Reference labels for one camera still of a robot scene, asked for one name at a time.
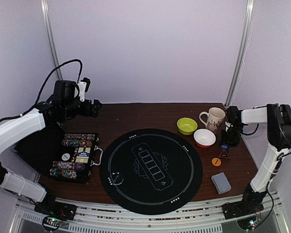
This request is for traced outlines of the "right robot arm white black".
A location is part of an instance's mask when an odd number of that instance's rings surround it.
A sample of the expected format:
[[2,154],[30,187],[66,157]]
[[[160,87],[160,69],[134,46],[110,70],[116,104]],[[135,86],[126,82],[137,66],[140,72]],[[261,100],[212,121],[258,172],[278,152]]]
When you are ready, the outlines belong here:
[[227,121],[225,129],[221,131],[220,143],[228,147],[237,146],[241,135],[250,135],[243,132],[244,126],[267,125],[268,147],[265,157],[239,203],[239,210],[247,215],[262,203],[283,159],[291,154],[291,107],[288,104],[275,103],[240,110],[236,106],[230,106],[225,113]]

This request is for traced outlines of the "black round poker mat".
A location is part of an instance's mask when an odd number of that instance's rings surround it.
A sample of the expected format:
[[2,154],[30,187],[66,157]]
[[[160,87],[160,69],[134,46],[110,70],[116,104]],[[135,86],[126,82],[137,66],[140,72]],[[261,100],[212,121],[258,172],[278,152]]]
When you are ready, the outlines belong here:
[[[111,185],[111,173],[124,181]],[[187,204],[198,192],[203,165],[183,137],[160,129],[141,129],[114,140],[103,152],[100,179],[122,208],[144,215],[166,214]]]

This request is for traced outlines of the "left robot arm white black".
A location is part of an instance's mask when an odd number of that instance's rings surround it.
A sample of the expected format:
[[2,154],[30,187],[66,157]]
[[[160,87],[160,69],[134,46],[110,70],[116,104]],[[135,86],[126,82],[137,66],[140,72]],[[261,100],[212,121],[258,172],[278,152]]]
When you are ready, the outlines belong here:
[[[57,181],[87,183],[91,175],[96,133],[66,133],[62,124],[76,116],[97,117],[102,104],[85,99],[90,85],[87,78],[79,82],[57,81],[53,94],[43,102],[0,125],[0,155],[9,147],[38,173]],[[59,203],[54,194],[4,168],[0,162],[0,188],[27,197],[54,216]]]

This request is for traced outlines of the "right aluminium frame post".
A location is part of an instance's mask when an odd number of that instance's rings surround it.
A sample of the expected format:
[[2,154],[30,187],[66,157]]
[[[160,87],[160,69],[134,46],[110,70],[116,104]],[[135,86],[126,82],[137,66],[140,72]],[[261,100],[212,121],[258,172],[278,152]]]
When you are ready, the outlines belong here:
[[247,1],[239,52],[238,52],[236,65],[235,65],[233,76],[232,76],[232,81],[231,81],[227,98],[225,101],[226,108],[230,107],[235,101],[237,91],[240,85],[240,80],[241,80],[243,69],[244,69],[245,55],[250,43],[250,37],[252,33],[255,2],[256,2],[255,0]]

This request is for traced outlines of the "right circuit board with LEDs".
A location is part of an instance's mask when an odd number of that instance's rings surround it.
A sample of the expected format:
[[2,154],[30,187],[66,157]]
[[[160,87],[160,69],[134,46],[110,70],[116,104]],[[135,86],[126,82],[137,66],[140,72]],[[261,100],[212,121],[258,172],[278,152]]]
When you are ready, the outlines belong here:
[[245,231],[253,231],[260,223],[261,219],[256,217],[248,217],[237,220],[238,226]]

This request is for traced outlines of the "red black triangle button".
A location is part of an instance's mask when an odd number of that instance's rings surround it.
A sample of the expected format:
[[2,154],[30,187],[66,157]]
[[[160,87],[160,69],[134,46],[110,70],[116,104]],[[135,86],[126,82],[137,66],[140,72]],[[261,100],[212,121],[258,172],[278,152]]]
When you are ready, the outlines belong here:
[[222,150],[222,152],[220,153],[219,159],[226,159],[226,160],[230,160],[230,156],[228,155],[228,153],[225,150]]

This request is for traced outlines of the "front aluminium rail frame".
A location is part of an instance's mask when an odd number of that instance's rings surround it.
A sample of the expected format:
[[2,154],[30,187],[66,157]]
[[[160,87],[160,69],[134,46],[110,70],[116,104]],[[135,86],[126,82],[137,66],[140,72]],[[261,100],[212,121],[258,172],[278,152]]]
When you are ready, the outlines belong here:
[[222,205],[241,200],[232,196],[192,201],[180,209],[162,215],[141,215],[116,204],[90,203],[59,199],[74,204],[74,220],[63,222],[59,233],[243,233],[244,220],[262,221],[255,233],[289,233],[285,213],[277,192],[266,196],[264,210],[239,218],[226,219]]

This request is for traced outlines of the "white decorated mug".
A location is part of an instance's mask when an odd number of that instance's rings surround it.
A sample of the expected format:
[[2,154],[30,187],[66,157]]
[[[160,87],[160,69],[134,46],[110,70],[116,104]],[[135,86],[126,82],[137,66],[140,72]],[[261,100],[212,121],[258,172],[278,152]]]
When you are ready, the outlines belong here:
[[[207,116],[207,120],[203,121],[202,115]],[[216,134],[225,118],[225,111],[218,107],[211,107],[208,112],[201,112],[199,114],[199,120],[205,125],[207,130]]]

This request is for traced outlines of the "clear acrylic dealer puck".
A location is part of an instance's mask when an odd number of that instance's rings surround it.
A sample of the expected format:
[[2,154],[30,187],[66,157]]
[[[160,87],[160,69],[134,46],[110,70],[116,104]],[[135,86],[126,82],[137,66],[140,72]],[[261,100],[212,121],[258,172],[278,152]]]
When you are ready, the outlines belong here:
[[120,172],[112,172],[110,179],[111,179],[111,185],[114,185],[114,186],[121,185],[124,181],[123,175]]

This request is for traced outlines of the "orange big blind button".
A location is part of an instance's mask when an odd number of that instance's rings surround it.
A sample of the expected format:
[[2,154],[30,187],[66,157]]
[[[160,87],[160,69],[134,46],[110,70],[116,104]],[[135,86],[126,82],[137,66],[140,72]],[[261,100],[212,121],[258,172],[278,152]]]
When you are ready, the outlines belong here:
[[222,164],[220,158],[213,158],[211,162],[213,166],[220,166]]

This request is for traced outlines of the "left circuit board with LEDs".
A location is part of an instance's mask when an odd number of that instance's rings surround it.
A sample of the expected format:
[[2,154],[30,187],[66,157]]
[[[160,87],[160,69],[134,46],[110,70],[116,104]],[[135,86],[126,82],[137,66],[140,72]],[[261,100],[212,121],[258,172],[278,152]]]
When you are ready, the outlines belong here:
[[63,221],[52,216],[46,216],[42,220],[42,227],[47,231],[56,231],[58,230]]

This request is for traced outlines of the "blue small blind button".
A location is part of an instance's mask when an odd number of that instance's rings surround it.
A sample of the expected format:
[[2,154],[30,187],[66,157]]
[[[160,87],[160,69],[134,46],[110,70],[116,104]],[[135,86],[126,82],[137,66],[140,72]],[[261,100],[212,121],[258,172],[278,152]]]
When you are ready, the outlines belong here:
[[228,150],[229,149],[229,146],[225,145],[225,144],[220,145],[220,147],[221,147],[222,150]]

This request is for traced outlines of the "white orange bowl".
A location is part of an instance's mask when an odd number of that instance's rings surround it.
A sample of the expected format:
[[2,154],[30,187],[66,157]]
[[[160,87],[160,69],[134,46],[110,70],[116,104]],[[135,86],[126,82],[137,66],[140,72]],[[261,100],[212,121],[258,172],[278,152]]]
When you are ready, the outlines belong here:
[[216,136],[210,130],[198,129],[194,133],[194,140],[197,146],[206,149],[216,142]]

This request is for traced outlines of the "poker chip row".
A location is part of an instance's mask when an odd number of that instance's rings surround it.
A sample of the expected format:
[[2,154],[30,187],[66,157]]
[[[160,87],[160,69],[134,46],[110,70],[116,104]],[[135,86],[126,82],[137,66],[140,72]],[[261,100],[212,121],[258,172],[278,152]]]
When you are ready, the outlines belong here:
[[78,140],[78,139],[64,139],[62,145],[65,147],[92,147],[93,142],[89,140]]
[[99,135],[96,133],[66,133],[65,140],[94,141]]
[[50,175],[54,177],[63,177],[67,179],[77,178],[77,172],[75,170],[69,170],[69,169],[51,168]]
[[66,162],[66,161],[53,161],[52,167],[58,168],[58,169],[83,171],[85,170],[86,166],[85,164],[81,164],[81,163],[72,163],[72,162]]

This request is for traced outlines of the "white dealer button in case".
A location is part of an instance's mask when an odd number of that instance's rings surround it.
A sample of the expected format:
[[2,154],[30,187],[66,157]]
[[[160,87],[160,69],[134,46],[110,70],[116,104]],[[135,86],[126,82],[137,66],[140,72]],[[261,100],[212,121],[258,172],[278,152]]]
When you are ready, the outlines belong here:
[[70,159],[69,153],[64,153],[61,157],[62,161],[68,161]]

